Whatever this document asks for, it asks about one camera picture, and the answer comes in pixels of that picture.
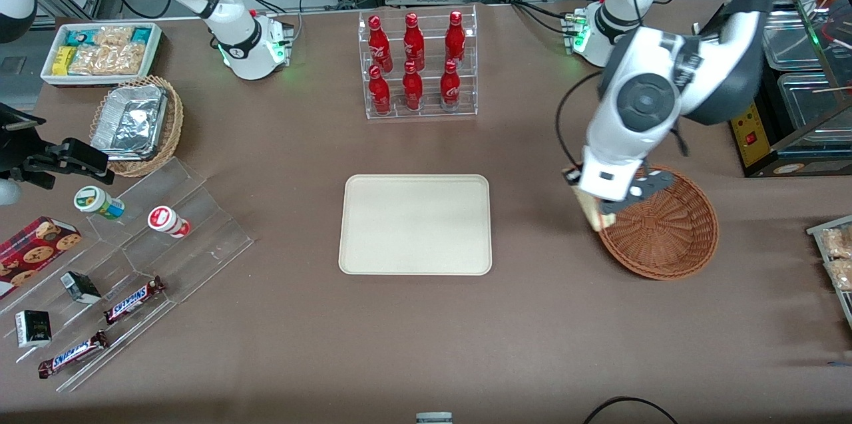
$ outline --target red bottle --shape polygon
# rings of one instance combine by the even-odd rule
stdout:
[[[417,74],[417,65],[408,60],[405,62],[405,76],[402,77],[402,87],[405,89],[405,106],[411,111],[420,111],[420,100],[423,98],[423,79]]]
[[[450,29],[447,30],[447,59],[462,62],[465,60],[465,30],[462,29],[462,12],[450,13]]]
[[[390,87],[387,81],[381,78],[381,69],[377,65],[370,66],[370,97],[375,112],[380,115],[390,112]]]
[[[405,60],[413,61],[417,71],[423,71],[426,67],[425,44],[414,13],[405,15],[405,38],[402,38],[402,42],[405,44]]]
[[[441,76],[441,108],[444,111],[456,111],[459,108],[459,85],[461,81],[456,73],[456,60],[449,59],[444,64]]]
[[[384,73],[390,73],[393,70],[390,41],[381,29],[381,20],[377,15],[372,15],[367,20],[367,24],[370,26],[370,54],[373,57],[373,64],[377,64]]]

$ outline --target brown woven basket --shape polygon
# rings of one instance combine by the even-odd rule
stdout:
[[[119,87],[142,87],[143,85],[158,85],[158,87],[168,91],[168,102],[165,105],[165,124],[160,133],[159,151],[152,160],[109,162],[109,169],[117,175],[127,176],[127,178],[140,178],[140,176],[157,171],[164,165],[174,154],[174,149],[177,148],[177,142],[180,141],[180,127],[183,126],[183,104],[180,102],[180,96],[177,96],[174,88],[165,79],[158,76],[146,76],[122,83]],[[95,119],[92,120],[92,126],[89,127],[89,139],[95,135],[95,128],[98,126],[98,121],[101,120],[101,111],[104,109],[106,100],[107,97],[104,96],[101,105],[95,111]]]
[[[716,211],[687,176],[665,166],[651,169],[671,172],[674,184],[616,214],[615,224],[600,231],[600,239],[616,260],[636,274],[661,281],[687,278],[706,266],[716,252]]]

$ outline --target small black box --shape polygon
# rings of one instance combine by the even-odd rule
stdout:
[[[97,303],[101,298],[101,293],[98,293],[92,280],[84,274],[78,272],[67,272],[62,275],[62,285],[65,286],[71,299],[83,304]]]
[[[51,317],[46,311],[21,311],[15,314],[18,347],[42,347],[51,344]]]

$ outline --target snack box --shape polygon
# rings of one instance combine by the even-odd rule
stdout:
[[[142,64],[139,66],[139,73],[136,75],[101,75],[101,76],[80,76],[80,75],[54,75],[53,63],[56,59],[56,53],[59,52],[61,46],[65,46],[68,33],[80,32],[98,27],[136,27],[137,29],[151,29],[151,35],[148,36],[145,45],[145,55],[142,57]],[[45,83],[54,85],[54,87],[110,87],[131,79],[144,78],[151,70],[154,62],[154,57],[157,55],[157,47],[159,45],[162,30],[155,23],[146,23],[146,21],[99,21],[98,23],[73,23],[62,25],[56,30],[54,42],[51,45],[51,52],[45,60],[45,66],[42,66],[42,80]]]
[[[74,226],[42,216],[0,243],[0,300],[81,239]]]

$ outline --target red cookie box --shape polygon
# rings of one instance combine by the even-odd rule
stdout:
[[[0,244],[0,300],[81,239],[74,226],[42,216]]]

